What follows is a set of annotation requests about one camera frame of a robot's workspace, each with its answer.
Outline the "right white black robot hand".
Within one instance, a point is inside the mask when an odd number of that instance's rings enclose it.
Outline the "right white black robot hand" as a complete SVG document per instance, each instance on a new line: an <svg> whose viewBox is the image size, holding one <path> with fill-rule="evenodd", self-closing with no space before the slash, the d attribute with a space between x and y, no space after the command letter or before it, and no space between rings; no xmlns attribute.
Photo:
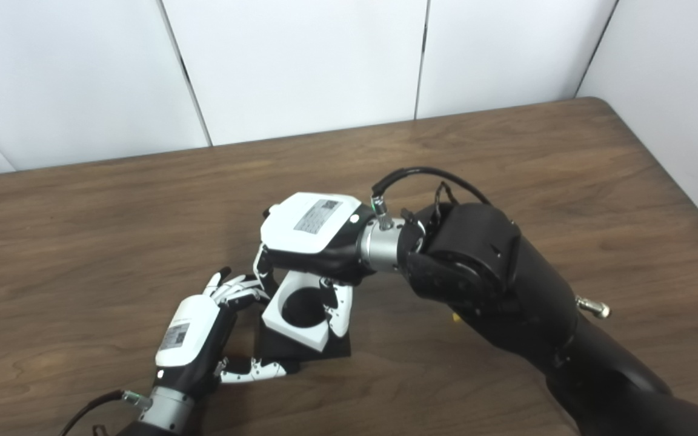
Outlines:
<svg viewBox="0 0 698 436"><path fill-rule="evenodd" d="M347 334L351 290L373 271L361 260L361 237L374 219L371 207L346 195L300 191L269 207L261 225L261 244L254 273L272 307L264 310L264 326L322 351L334 335ZM294 326L284 320L285 301L300 289L316 289L322 281L338 291L337 304L321 305L325 315L316 326Z"/></svg>

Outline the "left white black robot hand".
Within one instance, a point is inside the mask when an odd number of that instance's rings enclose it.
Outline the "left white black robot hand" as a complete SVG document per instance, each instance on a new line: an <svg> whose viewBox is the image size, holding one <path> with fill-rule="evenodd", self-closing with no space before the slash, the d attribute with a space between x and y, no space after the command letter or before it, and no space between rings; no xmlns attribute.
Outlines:
<svg viewBox="0 0 698 436"><path fill-rule="evenodd" d="M302 365L293 360L225 353L239 312L270 301L257 277L230 279L230 273L230 268L222 268L201 293L180 302L155 356L155 388L199 402L220 384L254 383L301 372Z"/></svg>

